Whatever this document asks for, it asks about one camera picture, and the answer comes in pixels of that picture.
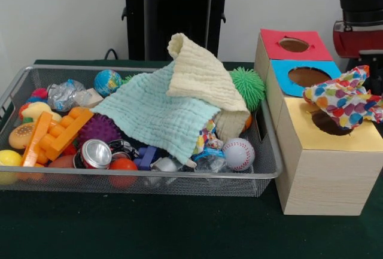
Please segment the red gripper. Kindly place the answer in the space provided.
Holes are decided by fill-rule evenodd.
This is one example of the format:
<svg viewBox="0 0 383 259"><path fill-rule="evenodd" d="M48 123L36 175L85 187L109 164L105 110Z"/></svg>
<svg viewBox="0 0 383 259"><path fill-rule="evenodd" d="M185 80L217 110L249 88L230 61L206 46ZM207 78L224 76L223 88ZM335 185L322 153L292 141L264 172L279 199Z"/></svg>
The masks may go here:
<svg viewBox="0 0 383 259"><path fill-rule="evenodd" d="M360 58L369 66L369 77L363 86L373 95L382 94L382 30L333 31L337 54L342 58Z"/></svg>

